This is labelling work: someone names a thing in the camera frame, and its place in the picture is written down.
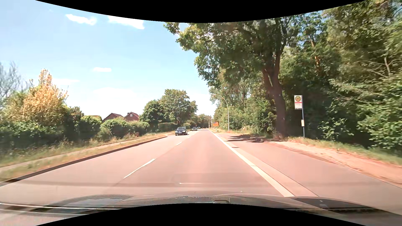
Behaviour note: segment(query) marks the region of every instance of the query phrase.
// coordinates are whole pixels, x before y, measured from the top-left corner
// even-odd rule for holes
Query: white lane marking
[[[274,178],[269,176],[266,172],[264,172],[262,169],[260,169],[258,166],[256,166],[254,163],[252,163],[250,160],[248,160],[246,157],[244,157],[242,154],[234,150],[231,146],[229,146],[226,142],[224,142],[218,135],[212,133],[215,135],[222,143],[224,143],[231,151],[233,151],[239,158],[241,158],[243,161],[245,161],[253,170],[255,170],[259,175],[261,175],[268,183],[272,185],[280,194],[282,194],[285,197],[294,197],[294,194],[287,190],[284,186],[282,186],[278,181],[276,181]]]
[[[138,167],[138,169],[134,170],[133,172],[131,172],[130,174],[128,174],[127,176],[125,176],[123,179],[125,179],[126,177],[130,176],[131,174],[133,174],[135,171],[139,170],[140,168],[150,164],[152,161],[154,161],[156,158],[151,159],[149,162],[145,163],[144,165]]]

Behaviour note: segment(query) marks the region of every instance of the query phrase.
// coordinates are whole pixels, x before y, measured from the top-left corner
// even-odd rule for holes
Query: blue sky
[[[2,1],[0,62],[25,79],[42,68],[86,115],[141,114],[166,88],[186,90],[197,113],[213,115],[196,54],[183,51],[163,22],[85,12],[33,0]]]

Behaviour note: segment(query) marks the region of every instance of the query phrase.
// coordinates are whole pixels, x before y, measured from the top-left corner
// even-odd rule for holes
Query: dark car
[[[187,135],[187,129],[186,127],[182,126],[182,127],[177,127],[176,131],[174,132],[177,135]]]

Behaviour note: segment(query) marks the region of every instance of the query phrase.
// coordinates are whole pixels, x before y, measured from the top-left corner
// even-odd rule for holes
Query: house
[[[110,115],[108,115],[106,118],[104,118],[104,119],[102,120],[102,123],[104,123],[106,120],[115,119],[115,118],[117,118],[117,117],[123,117],[123,116],[122,116],[122,115],[119,115],[119,114],[116,114],[116,113],[111,113]]]
[[[139,115],[134,113],[134,112],[129,112],[124,117],[124,120],[126,120],[126,121],[138,121],[139,120]]]

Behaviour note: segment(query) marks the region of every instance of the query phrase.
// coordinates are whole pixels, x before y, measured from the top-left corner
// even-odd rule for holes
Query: white cloud
[[[71,20],[71,21],[75,21],[79,24],[82,23],[86,23],[89,25],[95,25],[96,24],[96,18],[91,17],[91,19],[88,19],[86,17],[82,17],[82,16],[74,16],[73,14],[67,14],[66,17]]]
[[[144,29],[144,21],[138,19],[124,18],[118,16],[107,16],[110,23],[119,23],[123,25],[130,25],[137,29]]]
[[[94,68],[94,72],[111,72],[111,68]]]
[[[74,82],[79,82],[77,79],[68,79],[68,78],[54,78],[52,79],[52,82],[56,85],[59,86],[68,86],[71,85]]]

